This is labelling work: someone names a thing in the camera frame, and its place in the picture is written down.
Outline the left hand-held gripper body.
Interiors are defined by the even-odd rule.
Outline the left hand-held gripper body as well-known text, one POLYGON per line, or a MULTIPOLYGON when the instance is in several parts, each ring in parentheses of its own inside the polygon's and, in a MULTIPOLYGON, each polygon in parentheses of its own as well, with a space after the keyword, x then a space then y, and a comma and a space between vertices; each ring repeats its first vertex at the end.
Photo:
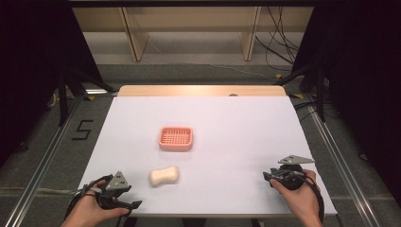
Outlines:
POLYGON ((82 195, 87 195, 88 191, 94 191, 97 204, 105 210, 121 208, 126 202, 120 201, 118 198, 131 190, 121 171, 117 171, 114 175, 103 176, 82 188, 82 195))

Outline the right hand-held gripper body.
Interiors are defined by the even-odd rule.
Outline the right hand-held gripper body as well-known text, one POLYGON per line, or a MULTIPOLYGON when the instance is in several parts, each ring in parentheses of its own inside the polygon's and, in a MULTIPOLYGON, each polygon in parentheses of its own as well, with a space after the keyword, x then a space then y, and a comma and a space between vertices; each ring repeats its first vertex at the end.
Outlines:
POLYGON ((314 160, 297 155, 289 155, 278 161, 280 166, 270 170, 270 176, 288 190, 300 188, 306 180, 301 164, 313 164, 314 160))

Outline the person's right hand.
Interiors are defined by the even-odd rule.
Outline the person's right hand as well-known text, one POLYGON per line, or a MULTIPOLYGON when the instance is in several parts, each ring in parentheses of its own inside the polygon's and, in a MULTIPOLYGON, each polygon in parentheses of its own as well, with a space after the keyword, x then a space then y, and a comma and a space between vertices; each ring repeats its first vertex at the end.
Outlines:
POLYGON ((274 188, 284 197, 291 213, 301 222, 306 218, 320 219, 319 202, 315 192, 309 185, 304 183, 297 190, 288 190, 278 182, 278 185, 274 188))

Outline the person's left hand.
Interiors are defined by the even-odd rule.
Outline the person's left hand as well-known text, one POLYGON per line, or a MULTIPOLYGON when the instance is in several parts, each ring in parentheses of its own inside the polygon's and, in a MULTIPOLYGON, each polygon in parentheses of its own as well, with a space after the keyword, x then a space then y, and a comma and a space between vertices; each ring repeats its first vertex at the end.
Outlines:
POLYGON ((96 202, 95 192, 89 190, 87 195, 78 200, 65 221, 80 222, 82 227, 96 227, 105 220, 119 218, 129 212, 130 210, 125 208, 102 209, 96 202))

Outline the cream soap bar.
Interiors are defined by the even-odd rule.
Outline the cream soap bar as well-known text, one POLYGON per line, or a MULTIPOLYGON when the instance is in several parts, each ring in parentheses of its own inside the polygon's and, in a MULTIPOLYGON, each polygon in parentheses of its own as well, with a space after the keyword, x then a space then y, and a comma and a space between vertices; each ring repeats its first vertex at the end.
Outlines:
POLYGON ((170 166, 162 169, 152 169, 149 173, 149 181, 152 186, 175 183, 179 180, 179 169, 170 166))

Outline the pink soap dish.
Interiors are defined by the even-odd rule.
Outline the pink soap dish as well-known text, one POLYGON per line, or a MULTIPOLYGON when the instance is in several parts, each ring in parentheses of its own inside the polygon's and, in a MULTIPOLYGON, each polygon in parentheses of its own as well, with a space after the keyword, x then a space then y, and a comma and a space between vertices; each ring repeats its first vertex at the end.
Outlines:
POLYGON ((163 127, 158 143, 164 151, 189 151, 193 148, 193 131, 186 127, 163 127))

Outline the black tripod stand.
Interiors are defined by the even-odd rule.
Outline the black tripod stand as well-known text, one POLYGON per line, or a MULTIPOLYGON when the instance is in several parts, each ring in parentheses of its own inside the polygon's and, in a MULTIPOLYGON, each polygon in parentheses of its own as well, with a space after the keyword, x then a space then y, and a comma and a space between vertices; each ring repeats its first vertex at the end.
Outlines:
POLYGON ((325 121, 324 111, 323 111, 323 101, 324 101, 324 74, 323 68, 318 64, 307 64, 301 68, 291 72, 288 76, 283 79, 279 79, 276 85, 283 86, 290 81, 303 76, 303 80, 300 85, 300 90, 302 93, 310 93, 313 89, 317 92, 317 114, 322 122, 325 121))
POLYGON ((65 66, 58 75, 58 91, 60 98, 60 123, 62 126, 68 119, 69 109, 67 104, 67 90, 70 90, 74 96, 83 96, 86 94, 82 83, 89 82, 109 93, 117 92, 117 89, 106 84, 102 79, 96 79, 81 70, 69 65, 65 66))

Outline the black curtain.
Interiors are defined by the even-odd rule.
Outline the black curtain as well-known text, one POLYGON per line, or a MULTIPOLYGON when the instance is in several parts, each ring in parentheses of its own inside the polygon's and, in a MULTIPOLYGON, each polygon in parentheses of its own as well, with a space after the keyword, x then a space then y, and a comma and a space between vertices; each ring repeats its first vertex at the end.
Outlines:
POLYGON ((316 5, 294 64, 323 62, 332 101, 401 205, 401 0, 316 5))
POLYGON ((0 166, 30 134, 68 67, 102 80, 67 0, 0 0, 0 166))

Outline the light wooden shelf unit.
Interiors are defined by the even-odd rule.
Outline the light wooden shelf unit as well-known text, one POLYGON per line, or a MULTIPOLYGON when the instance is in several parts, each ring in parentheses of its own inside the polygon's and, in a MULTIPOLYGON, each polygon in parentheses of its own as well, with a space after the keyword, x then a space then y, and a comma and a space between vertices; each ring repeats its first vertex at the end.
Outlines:
POLYGON ((142 60, 151 32, 235 32, 244 60, 250 61, 258 32, 273 32, 278 22, 287 32, 302 32, 312 11, 312 7, 73 8, 84 32, 125 33, 133 61, 142 60))

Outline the metal floor rail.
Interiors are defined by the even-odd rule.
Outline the metal floor rail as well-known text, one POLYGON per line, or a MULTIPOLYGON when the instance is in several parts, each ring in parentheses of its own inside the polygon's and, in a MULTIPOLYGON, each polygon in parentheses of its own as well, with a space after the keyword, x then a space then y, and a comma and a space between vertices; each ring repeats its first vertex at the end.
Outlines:
POLYGON ((357 180, 344 159, 340 148, 335 141, 331 131, 325 122, 318 115, 318 108, 309 107, 312 119, 320 132, 321 137, 328 149, 328 152, 340 174, 340 177, 357 208, 359 215, 366 227, 381 227, 372 205, 367 200, 357 180))
POLYGON ((0 227, 60 227, 81 183, 112 95, 67 97, 69 116, 60 126, 57 97, 22 149, 0 167, 0 227))

